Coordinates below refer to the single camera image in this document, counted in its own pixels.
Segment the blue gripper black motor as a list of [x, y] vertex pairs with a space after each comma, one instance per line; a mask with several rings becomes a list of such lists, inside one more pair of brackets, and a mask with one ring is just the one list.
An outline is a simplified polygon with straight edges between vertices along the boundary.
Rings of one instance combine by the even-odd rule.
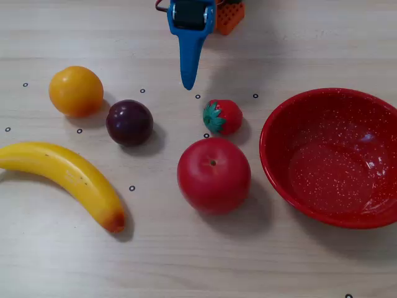
[[181, 79], [187, 90], [194, 86], [206, 34], [215, 28], [215, 13], [216, 1], [170, 1], [167, 20], [179, 40]]

